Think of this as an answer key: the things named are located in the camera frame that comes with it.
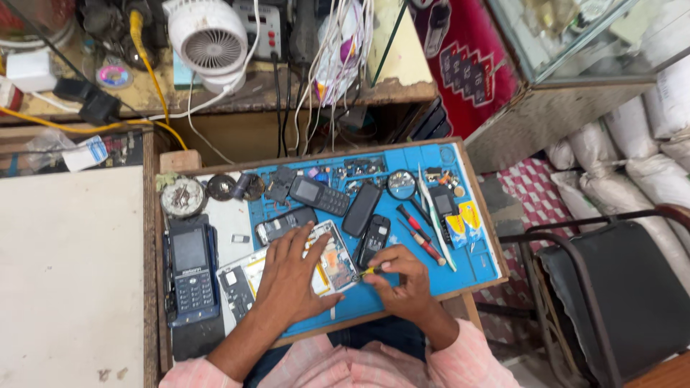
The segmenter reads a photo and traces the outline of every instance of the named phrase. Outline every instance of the blue silicone repair mat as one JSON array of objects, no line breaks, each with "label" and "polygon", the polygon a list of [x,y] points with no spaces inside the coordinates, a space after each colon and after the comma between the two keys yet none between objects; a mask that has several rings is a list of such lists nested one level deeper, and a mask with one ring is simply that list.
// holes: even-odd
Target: blue silicone repair mat
[{"label": "blue silicone repair mat", "polygon": [[[293,170],[303,170],[305,175],[307,175],[309,170],[313,167],[317,167],[322,173],[325,173],[324,170],[328,167],[329,172],[325,174],[328,175],[329,185],[332,188],[336,188],[348,194],[353,190],[353,181],[356,182],[355,185],[359,185],[363,180],[373,180],[375,183],[380,183],[385,186],[388,174],[393,171],[405,169],[417,176],[418,164],[422,167],[422,173],[429,167],[442,167],[443,170],[450,170],[454,176],[459,177],[460,185],[464,187],[464,196],[455,197],[455,203],[459,204],[473,199],[471,197],[470,187],[467,184],[464,169],[460,167],[460,163],[461,161],[458,160],[454,144],[432,144],[427,146],[410,146],[383,151],[381,153],[366,153],[347,157],[334,157],[290,163],[285,164],[285,166]],[[268,174],[275,171],[276,167],[277,166],[258,168],[254,172],[260,175],[266,185],[268,185],[270,181]],[[428,187],[437,184],[436,182],[431,182],[428,183]],[[351,201],[354,198],[355,194],[353,193],[351,195]],[[290,208],[303,206],[290,197],[288,197],[288,201],[290,202]],[[409,232],[397,221],[398,218],[402,218],[400,213],[395,210],[395,207],[400,203],[399,200],[391,197],[388,192],[384,190],[375,213],[383,215],[391,220],[391,232],[388,236],[387,246],[404,244],[427,265],[432,295],[456,291],[498,277],[495,262],[492,258],[490,248],[486,243],[486,232],[484,227],[482,227],[482,238],[475,243],[471,254],[469,245],[455,250],[452,246],[448,246],[451,256],[457,266],[457,272],[452,272],[448,265],[438,266],[433,258],[415,243]],[[420,222],[424,231],[432,237],[434,246],[440,252],[440,246],[433,232],[433,228],[424,223],[424,220],[410,202],[402,203],[405,203],[405,207],[410,214]],[[284,213],[290,208],[288,206],[278,205],[274,203],[274,201],[266,200],[263,196],[260,200],[249,202],[252,230],[254,230],[257,223],[278,216],[279,213],[277,210]],[[319,222],[333,220],[338,228],[340,228],[343,220],[342,217],[336,217],[320,210],[316,210],[316,216]],[[346,233],[341,232],[341,234],[350,255],[353,255],[359,239],[351,237]],[[254,239],[254,242],[255,249],[260,249],[261,247],[258,245],[257,239]],[[397,274],[387,274],[385,276],[392,285],[398,284]],[[374,289],[363,282],[345,291],[345,296],[346,299],[338,303],[335,308],[334,320],[331,320],[330,311],[325,311],[319,316],[304,320],[289,327],[283,334],[283,337],[293,336],[311,329],[317,329],[328,324],[357,318],[384,309]]]}]

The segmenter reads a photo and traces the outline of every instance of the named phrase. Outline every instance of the red screwdriver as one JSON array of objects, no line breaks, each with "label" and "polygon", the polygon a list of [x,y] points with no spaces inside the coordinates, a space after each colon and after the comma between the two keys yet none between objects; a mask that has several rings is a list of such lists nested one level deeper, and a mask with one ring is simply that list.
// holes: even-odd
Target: red screwdriver
[{"label": "red screwdriver", "polygon": [[436,263],[438,265],[446,265],[446,259],[442,258],[441,255],[436,251],[436,249],[433,248],[433,246],[429,245],[428,242],[424,241],[422,236],[419,235],[419,233],[415,233],[412,229],[408,228],[407,225],[401,220],[397,219],[402,226],[404,226],[405,229],[407,229],[408,232],[410,232],[410,235],[415,239],[417,244],[420,245],[420,247],[424,248],[424,250],[432,257],[434,260],[436,260]]},{"label": "red screwdriver", "polygon": [[429,237],[429,235],[426,234],[426,233],[422,230],[422,227],[420,226],[420,223],[417,222],[417,220],[415,220],[415,218],[414,218],[413,216],[411,216],[410,213],[407,213],[407,210],[405,210],[405,206],[402,206],[402,204],[400,204],[396,209],[397,209],[397,211],[400,212],[400,214],[402,214],[403,217],[405,217],[405,220],[407,220],[407,222],[410,223],[410,225],[412,226],[412,229],[416,230],[417,233],[419,233],[420,236],[422,236],[422,238],[424,239],[424,241],[426,241],[426,242],[431,242],[431,237]]}]

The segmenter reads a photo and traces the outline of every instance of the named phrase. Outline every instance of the shirt sleeve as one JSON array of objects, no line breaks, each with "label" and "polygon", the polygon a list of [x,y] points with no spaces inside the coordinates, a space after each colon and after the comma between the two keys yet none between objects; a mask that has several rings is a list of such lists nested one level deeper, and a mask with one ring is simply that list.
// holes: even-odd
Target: shirt sleeve
[{"label": "shirt sleeve", "polygon": [[165,375],[159,388],[241,388],[242,383],[234,381],[205,358],[178,362]]},{"label": "shirt sleeve", "polygon": [[427,354],[431,380],[442,387],[519,387],[513,374],[493,357],[484,334],[457,320],[460,334],[448,348]]}]

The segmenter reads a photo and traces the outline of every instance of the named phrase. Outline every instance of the person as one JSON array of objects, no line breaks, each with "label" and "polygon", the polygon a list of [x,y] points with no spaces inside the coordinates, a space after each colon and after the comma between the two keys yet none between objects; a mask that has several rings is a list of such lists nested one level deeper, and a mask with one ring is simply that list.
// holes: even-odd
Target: person
[{"label": "person", "polygon": [[[303,259],[312,228],[310,222],[292,229],[271,244],[251,310],[206,358],[178,362],[161,388],[241,387],[243,382],[259,388],[519,387],[493,357],[483,334],[451,317],[431,297],[426,266],[399,244],[381,250],[369,264],[399,273],[399,286],[391,287],[379,275],[363,279],[395,317],[269,351],[289,326],[345,298],[341,293],[320,298],[311,288],[330,238],[322,235]],[[430,344],[426,353],[424,336]]]}]

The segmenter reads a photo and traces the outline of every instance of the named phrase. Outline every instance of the pink striped shirt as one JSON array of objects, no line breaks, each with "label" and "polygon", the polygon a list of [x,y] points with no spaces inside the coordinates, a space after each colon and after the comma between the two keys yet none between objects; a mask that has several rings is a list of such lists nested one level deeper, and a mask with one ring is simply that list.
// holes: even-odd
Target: pink striped shirt
[{"label": "pink striped shirt", "polygon": [[[491,354],[473,324],[457,320],[457,340],[441,351],[426,349],[426,361],[378,341],[360,350],[333,348],[326,334],[295,342],[259,383],[270,387],[519,387]],[[161,388],[241,387],[204,358],[179,362]]]}]

